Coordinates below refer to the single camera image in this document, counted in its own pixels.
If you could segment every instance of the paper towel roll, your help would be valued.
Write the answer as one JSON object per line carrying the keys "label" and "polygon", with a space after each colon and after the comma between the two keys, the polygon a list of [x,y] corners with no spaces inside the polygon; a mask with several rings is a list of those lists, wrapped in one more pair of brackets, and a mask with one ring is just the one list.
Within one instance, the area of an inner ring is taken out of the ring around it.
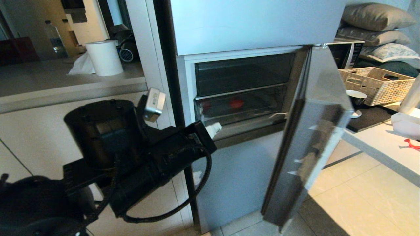
{"label": "paper towel roll", "polygon": [[123,72],[114,41],[89,42],[86,49],[97,75],[113,76]]}

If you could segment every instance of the black mat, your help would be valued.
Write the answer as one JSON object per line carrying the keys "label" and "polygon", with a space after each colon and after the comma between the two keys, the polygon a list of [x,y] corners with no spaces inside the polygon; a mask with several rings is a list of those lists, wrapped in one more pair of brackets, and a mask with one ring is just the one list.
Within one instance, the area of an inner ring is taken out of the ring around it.
{"label": "black mat", "polygon": [[391,116],[397,113],[394,110],[383,107],[381,105],[366,106],[360,108],[362,115],[358,118],[351,119],[347,128],[353,132],[363,131],[370,127],[376,126],[391,119]]}

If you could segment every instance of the plastic bottle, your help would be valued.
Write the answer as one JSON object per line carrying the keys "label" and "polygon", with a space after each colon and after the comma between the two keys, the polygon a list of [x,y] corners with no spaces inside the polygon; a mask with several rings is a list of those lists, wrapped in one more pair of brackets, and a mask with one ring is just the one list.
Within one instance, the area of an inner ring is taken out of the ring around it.
{"label": "plastic bottle", "polygon": [[401,105],[398,108],[399,112],[410,114],[415,106],[420,103],[420,75],[417,76],[414,80],[411,89],[408,91],[404,100],[401,102]]}
{"label": "plastic bottle", "polygon": [[45,21],[45,32],[53,45],[54,52],[58,58],[68,58],[66,48],[64,47],[63,41],[61,40],[60,34],[58,33],[57,27],[51,24],[51,21]]}

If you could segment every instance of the white patterned pillow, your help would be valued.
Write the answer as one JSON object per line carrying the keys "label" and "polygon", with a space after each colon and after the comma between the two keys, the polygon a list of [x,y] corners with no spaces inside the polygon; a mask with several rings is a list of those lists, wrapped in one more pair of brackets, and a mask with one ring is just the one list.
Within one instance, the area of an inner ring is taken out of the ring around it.
{"label": "white patterned pillow", "polygon": [[419,55],[411,48],[397,43],[387,43],[376,47],[363,47],[360,57],[381,63],[387,61],[403,61],[420,69]]}

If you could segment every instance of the refrigerator door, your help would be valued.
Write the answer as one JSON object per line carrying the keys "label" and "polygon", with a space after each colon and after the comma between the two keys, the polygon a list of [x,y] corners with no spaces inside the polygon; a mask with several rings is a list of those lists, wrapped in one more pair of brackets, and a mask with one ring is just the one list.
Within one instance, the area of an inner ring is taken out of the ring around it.
{"label": "refrigerator door", "polygon": [[312,47],[261,213],[284,232],[350,120],[352,107],[327,46]]}

